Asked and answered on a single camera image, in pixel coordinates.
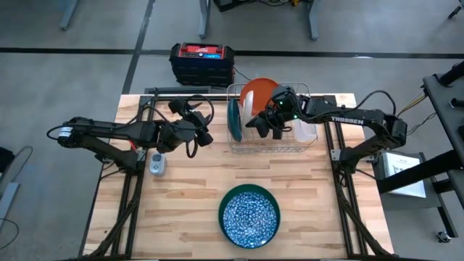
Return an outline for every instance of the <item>dish rack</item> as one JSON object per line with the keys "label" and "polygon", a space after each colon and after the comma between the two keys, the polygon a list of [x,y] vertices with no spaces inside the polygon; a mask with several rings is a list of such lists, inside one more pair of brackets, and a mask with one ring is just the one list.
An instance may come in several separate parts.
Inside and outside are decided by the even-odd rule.
{"label": "dish rack", "polygon": [[[295,90],[295,93],[300,95],[310,95],[309,87],[304,83],[279,83],[282,86],[290,86]],[[227,102],[230,99],[235,98],[240,99],[240,93],[246,83],[234,83],[229,85],[227,88]],[[243,109],[241,108],[241,120],[243,119],[242,115]],[[265,138],[261,138],[256,128],[242,128],[242,140],[240,142],[235,141],[232,138],[230,131],[227,131],[227,139],[230,148],[232,148],[233,153],[246,154],[246,153],[270,153],[270,152],[303,152],[306,149],[311,147],[315,141],[318,140],[318,135],[315,125],[311,128],[314,128],[315,138],[310,141],[300,142],[295,139],[295,125],[297,124],[296,120],[292,120],[286,123],[286,126],[292,127],[292,130],[289,132],[283,132],[281,140],[274,140],[272,138],[272,130]]]}

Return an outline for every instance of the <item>metal bracket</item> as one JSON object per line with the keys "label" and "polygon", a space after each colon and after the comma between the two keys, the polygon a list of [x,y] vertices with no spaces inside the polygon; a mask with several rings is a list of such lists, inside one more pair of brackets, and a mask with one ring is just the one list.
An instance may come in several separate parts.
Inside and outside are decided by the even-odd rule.
{"label": "metal bracket", "polygon": [[[340,149],[331,149],[331,159],[333,161],[339,161],[340,160]],[[367,156],[363,157],[361,160],[365,162],[373,162],[374,161],[374,156]]]}

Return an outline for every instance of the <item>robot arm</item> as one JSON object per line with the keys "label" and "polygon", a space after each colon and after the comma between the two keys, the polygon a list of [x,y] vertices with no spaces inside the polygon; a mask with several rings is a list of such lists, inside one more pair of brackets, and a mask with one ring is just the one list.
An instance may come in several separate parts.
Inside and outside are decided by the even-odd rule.
{"label": "robot arm", "polygon": [[270,129],[283,131],[285,122],[300,119],[306,123],[321,124],[340,122],[366,126],[375,136],[358,146],[342,149],[339,154],[339,169],[354,173],[357,163],[381,149],[395,149],[406,144],[407,124],[395,115],[387,115],[379,109],[337,107],[330,96],[297,96],[288,86],[279,86],[273,92],[273,106],[268,105],[254,117],[247,127],[255,127],[262,138]]}
{"label": "robot arm", "polygon": [[[111,159],[118,167],[136,172],[144,167],[136,151],[122,151],[99,138],[132,141],[136,146],[156,148],[159,153],[172,152],[182,143],[188,144],[191,141],[196,144],[195,147],[211,144],[212,137],[208,133],[207,125],[214,115],[204,117],[201,112],[194,111],[199,104],[191,106],[188,101],[189,99],[178,97],[169,103],[171,111],[182,117],[174,122],[168,121],[163,115],[161,116],[164,120],[135,121],[126,124],[74,117],[49,130],[47,136],[50,137],[52,130],[60,128],[58,138],[53,139],[61,146],[88,149],[95,152],[95,157],[102,162]],[[146,109],[157,111],[150,106]]]}

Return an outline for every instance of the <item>black battery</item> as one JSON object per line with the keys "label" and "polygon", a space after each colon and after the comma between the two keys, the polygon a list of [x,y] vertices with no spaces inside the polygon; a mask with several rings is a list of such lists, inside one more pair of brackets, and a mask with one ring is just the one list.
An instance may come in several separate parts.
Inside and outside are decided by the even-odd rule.
{"label": "black battery", "polygon": [[209,43],[177,43],[170,62],[177,81],[190,86],[228,87],[233,83],[235,51]]}

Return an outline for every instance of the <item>concrete floor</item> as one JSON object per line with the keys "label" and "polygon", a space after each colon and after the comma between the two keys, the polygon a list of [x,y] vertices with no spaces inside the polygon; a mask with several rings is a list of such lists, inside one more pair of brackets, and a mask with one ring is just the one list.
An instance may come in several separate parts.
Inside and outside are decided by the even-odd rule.
{"label": "concrete floor", "polygon": [[[62,2],[0,0],[0,47],[132,49],[148,0],[81,0],[69,31],[58,22]],[[303,6],[268,8],[245,4],[229,12],[211,9],[209,38],[241,50],[463,53],[464,13],[446,20],[457,1],[325,0],[320,11],[320,40],[311,42]],[[156,0],[145,49],[169,49],[176,42],[198,42],[197,1]],[[131,94],[148,87],[178,86],[168,57],[142,56]],[[75,257],[101,165],[92,153],[63,149],[45,132],[74,116],[112,120],[131,56],[96,54],[0,54],[0,146],[17,151],[34,146],[18,177],[21,188],[8,218],[20,235],[0,260],[56,260]],[[315,93],[352,92],[358,100],[376,89],[388,91],[398,107],[420,89],[423,76],[447,71],[455,59],[353,59],[236,57],[250,78],[302,81]],[[237,76],[236,82],[244,82]],[[365,108],[391,109],[382,95]],[[404,114],[410,125],[433,111],[428,101]],[[450,149],[438,119],[408,137],[404,152],[433,157]],[[464,212],[453,193],[444,195],[458,233]],[[394,249],[403,257],[460,260],[464,241],[439,244],[443,230],[435,209],[385,210]],[[14,235],[5,225],[0,246]]]}

